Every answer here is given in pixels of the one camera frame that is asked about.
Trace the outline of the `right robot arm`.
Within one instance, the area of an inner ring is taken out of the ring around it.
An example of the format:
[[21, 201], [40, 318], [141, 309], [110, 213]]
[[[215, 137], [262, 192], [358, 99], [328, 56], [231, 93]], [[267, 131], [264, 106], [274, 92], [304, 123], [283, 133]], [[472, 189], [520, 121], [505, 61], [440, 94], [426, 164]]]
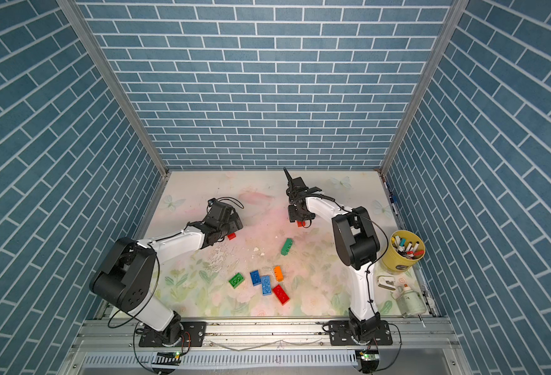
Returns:
[[286, 189], [291, 222], [311, 222], [319, 217], [333, 228], [334, 245], [341, 262], [349, 268], [349, 328], [353, 339], [367, 343], [375, 339], [381, 317], [374, 302], [371, 266], [378, 259], [380, 241], [363, 207], [346, 208], [317, 187]]

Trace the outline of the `red lego brick front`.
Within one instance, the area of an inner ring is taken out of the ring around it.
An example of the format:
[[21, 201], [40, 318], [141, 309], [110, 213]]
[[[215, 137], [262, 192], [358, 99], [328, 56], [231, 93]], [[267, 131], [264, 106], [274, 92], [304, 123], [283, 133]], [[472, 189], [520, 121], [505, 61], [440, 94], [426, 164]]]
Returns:
[[277, 297], [282, 305], [286, 305], [290, 301], [289, 295], [285, 292], [280, 284], [272, 289], [272, 293], [275, 295], [275, 297]]

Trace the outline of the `yellow pen cup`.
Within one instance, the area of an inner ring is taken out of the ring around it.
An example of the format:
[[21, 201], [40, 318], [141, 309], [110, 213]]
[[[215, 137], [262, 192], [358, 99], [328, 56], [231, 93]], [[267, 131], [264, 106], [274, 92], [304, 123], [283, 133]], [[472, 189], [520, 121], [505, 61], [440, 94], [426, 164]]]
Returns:
[[424, 241], [411, 231], [395, 231], [379, 264], [391, 273], [404, 273], [417, 264], [426, 254]]

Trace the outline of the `orange lego brick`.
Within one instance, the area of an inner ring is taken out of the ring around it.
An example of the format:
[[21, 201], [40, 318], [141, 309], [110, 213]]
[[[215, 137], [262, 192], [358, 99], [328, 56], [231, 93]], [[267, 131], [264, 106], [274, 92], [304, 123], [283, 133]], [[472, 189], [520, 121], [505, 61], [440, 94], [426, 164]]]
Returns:
[[273, 272], [274, 272], [274, 275], [275, 275], [275, 279], [278, 282], [282, 282], [284, 280], [283, 271], [282, 271], [280, 266], [274, 267]]

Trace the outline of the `green long lego brick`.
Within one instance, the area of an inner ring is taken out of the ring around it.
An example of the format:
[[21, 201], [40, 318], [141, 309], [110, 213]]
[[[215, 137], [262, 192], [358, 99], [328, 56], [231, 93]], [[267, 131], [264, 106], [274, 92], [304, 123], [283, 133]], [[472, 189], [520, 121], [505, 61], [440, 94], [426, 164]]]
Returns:
[[287, 238], [283, 244], [283, 247], [281, 248], [280, 254], [282, 256], [287, 256], [290, 253], [293, 243], [294, 242], [292, 238]]

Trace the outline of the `light blue lego brick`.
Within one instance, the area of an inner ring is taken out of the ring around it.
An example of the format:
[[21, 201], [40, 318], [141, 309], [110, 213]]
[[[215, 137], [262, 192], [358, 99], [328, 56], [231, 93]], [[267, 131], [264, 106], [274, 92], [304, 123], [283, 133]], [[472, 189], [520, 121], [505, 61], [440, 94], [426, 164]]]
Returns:
[[260, 277], [261, 280], [261, 293], [266, 295], [272, 294], [272, 285], [271, 285], [271, 278], [269, 275], [264, 275]]

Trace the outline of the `white small clip device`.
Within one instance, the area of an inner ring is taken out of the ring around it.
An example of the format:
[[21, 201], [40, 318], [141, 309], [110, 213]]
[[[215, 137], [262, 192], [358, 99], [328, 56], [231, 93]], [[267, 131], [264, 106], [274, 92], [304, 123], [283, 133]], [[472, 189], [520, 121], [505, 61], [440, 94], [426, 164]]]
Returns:
[[396, 280], [391, 276], [379, 276], [377, 279], [377, 285], [382, 289], [394, 291], [396, 289]]

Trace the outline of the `dark blue lego brick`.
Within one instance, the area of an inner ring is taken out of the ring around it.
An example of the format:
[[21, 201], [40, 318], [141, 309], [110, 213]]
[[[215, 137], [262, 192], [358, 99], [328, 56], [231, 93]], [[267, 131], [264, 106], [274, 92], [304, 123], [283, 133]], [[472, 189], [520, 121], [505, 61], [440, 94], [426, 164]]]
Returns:
[[261, 285], [261, 276], [257, 270], [250, 272], [250, 280], [253, 286]]

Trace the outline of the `green square lego brick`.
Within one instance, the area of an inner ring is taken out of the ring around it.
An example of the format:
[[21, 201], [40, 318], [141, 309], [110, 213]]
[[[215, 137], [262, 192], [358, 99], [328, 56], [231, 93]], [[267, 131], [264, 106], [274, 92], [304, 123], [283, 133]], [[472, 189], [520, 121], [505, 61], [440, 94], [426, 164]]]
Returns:
[[244, 282], [244, 276], [241, 273], [236, 273], [233, 277], [229, 279], [229, 283], [232, 288], [236, 289]]

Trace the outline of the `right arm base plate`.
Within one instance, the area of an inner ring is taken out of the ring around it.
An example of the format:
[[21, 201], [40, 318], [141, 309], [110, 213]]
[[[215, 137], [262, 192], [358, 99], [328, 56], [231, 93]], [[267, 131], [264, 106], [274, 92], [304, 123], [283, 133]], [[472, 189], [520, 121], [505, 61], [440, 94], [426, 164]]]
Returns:
[[393, 344], [390, 326], [386, 320], [380, 320], [378, 324], [330, 320], [322, 325], [322, 329], [329, 337], [332, 346], [389, 346]]

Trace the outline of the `aluminium front rail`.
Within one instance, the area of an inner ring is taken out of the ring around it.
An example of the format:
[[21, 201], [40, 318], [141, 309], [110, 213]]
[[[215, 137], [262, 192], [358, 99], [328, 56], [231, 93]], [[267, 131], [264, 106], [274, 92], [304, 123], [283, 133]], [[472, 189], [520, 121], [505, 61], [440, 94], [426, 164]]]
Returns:
[[447, 318], [384, 318], [374, 338], [351, 336], [347, 319], [335, 318], [185, 318], [185, 348], [255, 350], [260, 348], [350, 348], [360, 345], [385, 349], [451, 349], [460, 346]]

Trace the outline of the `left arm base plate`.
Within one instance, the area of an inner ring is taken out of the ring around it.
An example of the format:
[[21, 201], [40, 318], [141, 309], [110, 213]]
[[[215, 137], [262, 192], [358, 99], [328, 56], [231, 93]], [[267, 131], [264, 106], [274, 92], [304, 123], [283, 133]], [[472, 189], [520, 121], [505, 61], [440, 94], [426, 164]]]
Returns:
[[205, 321], [179, 321], [170, 324], [164, 331], [143, 326], [136, 328], [140, 335], [141, 348], [201, 347], [205, 339], [207, 323]]

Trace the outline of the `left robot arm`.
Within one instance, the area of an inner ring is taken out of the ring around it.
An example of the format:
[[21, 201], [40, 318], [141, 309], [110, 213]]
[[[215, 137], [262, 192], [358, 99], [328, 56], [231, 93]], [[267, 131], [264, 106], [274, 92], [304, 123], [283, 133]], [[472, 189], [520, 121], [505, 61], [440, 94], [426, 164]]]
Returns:
[[114, 243], [89, 283], [92, 293], [144, 324], [162, 346], [183, 339], [181, 316], [154, 296], [161, 266], [171, 259], [234, 238], [243, 228], [236, 210], [244, 204], [233, 197], [208, 200], [205, 218], [181, 231], [140, 240], [123, 237]]

